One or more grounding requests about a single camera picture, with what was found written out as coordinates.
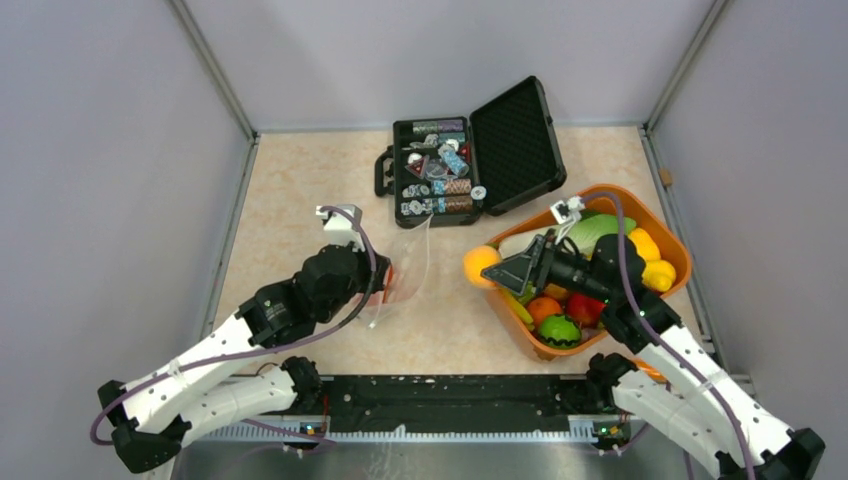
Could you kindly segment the toy red chili pepper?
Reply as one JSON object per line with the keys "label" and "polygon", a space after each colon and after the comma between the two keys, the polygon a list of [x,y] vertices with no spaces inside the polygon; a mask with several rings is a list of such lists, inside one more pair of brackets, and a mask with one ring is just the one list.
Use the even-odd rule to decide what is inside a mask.
{"label": "toy red chili pepper", "polygon": [[388,294],[390,293],[392,284],[394,282],[394,278],[395,278],[394,266],[389,265],[387,267],[385,275],[383,277],[381,289],[379,290],[379,293],[377,295],[377,298],[381,303],[386,302],[386,298],[387,298]]}

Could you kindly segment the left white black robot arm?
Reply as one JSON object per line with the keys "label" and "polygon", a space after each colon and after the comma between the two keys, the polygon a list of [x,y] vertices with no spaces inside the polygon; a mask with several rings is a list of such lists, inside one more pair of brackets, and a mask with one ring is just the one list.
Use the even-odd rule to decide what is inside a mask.
{"label": "left white black robot arm", "polygon": [[292,356],[271,371],[229,383],[261,357],[295,348],[353,299],[368,301],[391,278],[391,261],[354,245],[328,245],[291,278],[266,285],[198,344],[135,381],[111,380],[98,399],[110,444],[133,474],[168,464],[206,434],[256,415],[319,404],[314,362]]}

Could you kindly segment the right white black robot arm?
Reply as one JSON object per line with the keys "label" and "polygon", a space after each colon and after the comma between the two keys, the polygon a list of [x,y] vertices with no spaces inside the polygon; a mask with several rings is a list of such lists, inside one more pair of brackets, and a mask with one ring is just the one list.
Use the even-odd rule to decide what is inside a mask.
{"label": "right white black robot arm", "polygon": [[825,451],[810,428],[794,429],[753,399],[695,340],[680,316],[641,282],[645,267],[622,233],[601,237],[591,258],[537,235],[527,248],[480,268],[481,278],[521,294],[554,284],[603,303],[608,334],[668,382],[660,386],[621,354],[596,354],[586,397],[662,432],[716,479],[810,479]]}

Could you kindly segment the clear zip top bag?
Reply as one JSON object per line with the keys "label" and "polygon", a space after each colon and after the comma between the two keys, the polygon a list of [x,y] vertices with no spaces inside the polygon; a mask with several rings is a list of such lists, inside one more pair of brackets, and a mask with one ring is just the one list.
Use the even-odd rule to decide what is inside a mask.
{"label": "clear zip top bag", "polygon": [[433,216],[424,217],[424,222],[412,229],[402,229],[388,244],[385,253],[395,269],[395,278],[385,303],[377,295],[369,299],[361,314],[368,329],[402,316],[425,284],[430,266],[430,224]]}

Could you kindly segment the toy peach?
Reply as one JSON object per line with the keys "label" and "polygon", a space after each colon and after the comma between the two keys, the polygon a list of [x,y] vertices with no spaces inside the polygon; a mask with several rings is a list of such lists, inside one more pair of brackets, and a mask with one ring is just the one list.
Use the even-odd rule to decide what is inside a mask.
{"label": "toy peach", "polygon": [[496,287],[495,283],[482,276],[482,272],[501,261],[497,249],[490,245],[480,245],[469,250],[463,256],[463,273],[466,280],[480,289],[491,290]]}

